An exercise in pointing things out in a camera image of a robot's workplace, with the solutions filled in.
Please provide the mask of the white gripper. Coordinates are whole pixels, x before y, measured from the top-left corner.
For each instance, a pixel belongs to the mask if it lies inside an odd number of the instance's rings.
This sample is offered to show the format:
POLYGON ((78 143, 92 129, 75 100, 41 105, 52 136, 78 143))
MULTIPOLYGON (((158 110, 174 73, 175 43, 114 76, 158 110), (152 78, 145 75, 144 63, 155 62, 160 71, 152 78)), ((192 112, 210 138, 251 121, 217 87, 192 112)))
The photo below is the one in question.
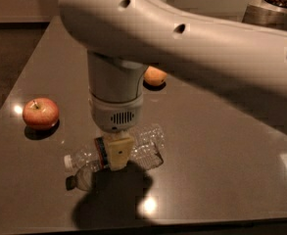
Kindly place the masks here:
POLYGON ((101 130, 109 132, 104 135, 109 167, 111 170, 123 169, 134 146, 134 138, 123 130, 133 127, 141 118, 142 90, 89 90, 89 93, 94 122, 101 130))

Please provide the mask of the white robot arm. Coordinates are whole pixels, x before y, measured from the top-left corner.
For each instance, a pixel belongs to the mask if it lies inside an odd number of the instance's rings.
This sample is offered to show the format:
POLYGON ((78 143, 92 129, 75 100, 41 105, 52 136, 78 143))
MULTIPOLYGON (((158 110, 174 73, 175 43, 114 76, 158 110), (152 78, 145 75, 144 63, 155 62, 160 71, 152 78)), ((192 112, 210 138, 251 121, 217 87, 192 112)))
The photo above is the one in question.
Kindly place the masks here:
POLYGON ((134 126, 150 66, 204 86, 287 134, 287 32, 186 13, 165 0, 59 0, 87 50, 91 113, 105 132, 134 126))

